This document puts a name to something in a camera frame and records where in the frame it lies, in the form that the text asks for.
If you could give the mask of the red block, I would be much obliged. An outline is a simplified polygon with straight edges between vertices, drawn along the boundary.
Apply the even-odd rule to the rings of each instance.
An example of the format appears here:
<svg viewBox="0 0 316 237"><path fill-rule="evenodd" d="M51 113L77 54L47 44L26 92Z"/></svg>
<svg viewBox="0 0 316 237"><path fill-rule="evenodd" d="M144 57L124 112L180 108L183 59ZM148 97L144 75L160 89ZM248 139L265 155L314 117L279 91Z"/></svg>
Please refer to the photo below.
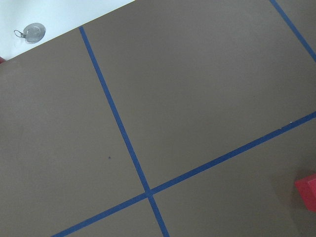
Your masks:
<svg viewBox="0 0 316 237"><path fill-rule="evenodd" d="M304 177L294 183L307 210L316 211L316 174Z"/></svg>

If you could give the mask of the round metal disc with clip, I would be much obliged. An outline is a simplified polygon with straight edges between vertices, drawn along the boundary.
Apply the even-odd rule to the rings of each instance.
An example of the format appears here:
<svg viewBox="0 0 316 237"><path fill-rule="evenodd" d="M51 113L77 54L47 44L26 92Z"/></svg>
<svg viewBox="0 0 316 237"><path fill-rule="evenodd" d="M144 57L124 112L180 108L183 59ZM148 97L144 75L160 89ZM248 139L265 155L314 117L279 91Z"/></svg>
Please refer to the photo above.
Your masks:
<svg viewBox="0 0 316 237"><path fill-rule="evenodd" d="M23 31L14 30L14 34L18 38L22 38L26 43L37 43L43 39L46 33L46 28L41 23L32 23L27 25Z"/></svg>

